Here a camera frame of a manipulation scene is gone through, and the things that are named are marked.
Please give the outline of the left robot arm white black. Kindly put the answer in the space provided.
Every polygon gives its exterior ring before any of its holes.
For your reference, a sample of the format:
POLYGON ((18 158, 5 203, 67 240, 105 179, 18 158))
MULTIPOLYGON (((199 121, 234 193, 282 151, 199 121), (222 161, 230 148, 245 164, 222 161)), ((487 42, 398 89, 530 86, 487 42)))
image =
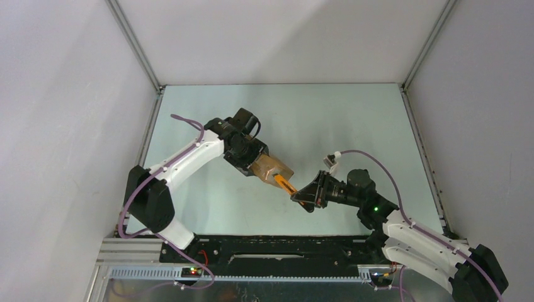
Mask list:
POLYGON ((258 118, 240 109, 233 117, 214 118, 206 124, 173 114, 198 131, 198 136, 180 151, 149 168, 140 165, 128 173, 120 220, 126 215, 137 219, 144 228, 130 235, 120 230, 122 238, 134 238, 150 231, 167 244, 184 262, 198 257, 197 235, 180 222, 172 193, 197 170, 217 157, 223 157, 246 177, 261 156, 268 155, 267 145, 257 138, 261 131, 258 118))

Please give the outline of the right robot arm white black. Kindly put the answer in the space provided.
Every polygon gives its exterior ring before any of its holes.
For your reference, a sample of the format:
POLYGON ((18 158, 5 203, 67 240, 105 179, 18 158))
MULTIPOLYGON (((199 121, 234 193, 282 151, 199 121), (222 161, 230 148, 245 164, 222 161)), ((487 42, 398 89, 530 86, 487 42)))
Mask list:
POLYGON ((377 193, 365 169, 350 171, 345 182, 319 171, 291 199, 308 211, 328 203, 357 207, 360 222, 372 231, 366 246, 372 262, 402 264, 444 288, 454 301, 500 301, 509 286, 491 249, 469 247, 404 218, 396 204, 377 193))

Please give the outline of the brown cardboard express box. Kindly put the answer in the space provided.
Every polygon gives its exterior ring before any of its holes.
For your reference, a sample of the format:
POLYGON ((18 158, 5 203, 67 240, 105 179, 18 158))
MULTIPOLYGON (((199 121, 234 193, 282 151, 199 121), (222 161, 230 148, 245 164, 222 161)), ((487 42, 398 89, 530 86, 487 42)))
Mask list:
POLYGON ((250 166, 254 176, 258 177, 266 184, 281 189, 282 187, 276 182, 275 174, 281 175, 286 180, 294 175, 294 171, 274 156, 261 154, 250 166))

